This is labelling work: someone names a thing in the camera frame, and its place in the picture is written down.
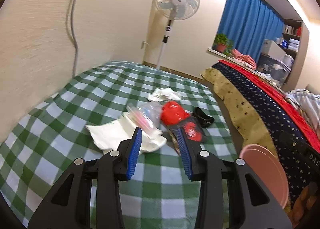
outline white box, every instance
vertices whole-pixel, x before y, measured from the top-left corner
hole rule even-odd
[[[261,52],[270,56],[271,58],[282,61],[285,56],[285,52],[280,46],[278,46],[273,40],[266,39],[262,45]]]

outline standing fan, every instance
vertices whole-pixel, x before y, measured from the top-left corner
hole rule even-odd
[[[157,69],[160,69],[160,60],[164,54],[164,48],[168,42],[174,20],[184,20],[194,15],[200,4],[200,0],[154,0],[158,11],[168,18],[165,27],[162,46],[158,58]]]

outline blue curtain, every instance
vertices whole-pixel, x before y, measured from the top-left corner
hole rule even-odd
[[[225,34],[235,49],[258,62],[263,41],[280,38],[283,26],[264,0],[227,0],[218,34]]]

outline red plastic bag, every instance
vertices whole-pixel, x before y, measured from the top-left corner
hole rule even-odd
[[[184,111],[184,109],[175,101],[167,102],[161,113],[161,120],[165,125],[174,125],[181,120],[188,118],[190,114]]]

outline gray cable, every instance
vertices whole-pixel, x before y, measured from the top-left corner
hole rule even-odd
[[[75,12],[75,6],[76,6],[76,0],[73,0],[72,2],[72,8],[71,8],[71,15],[70,15],[70,27],[71,27],[71,35],[73,39],[73,45],[75,46],[75,60],[73,62],[73,69],[72,69],[72,77],[75,77],[76,75],[76,67],[78,62],[78,53],[79,53],[79,47],[76,40],[75,30],[73,28],[73,14]]]

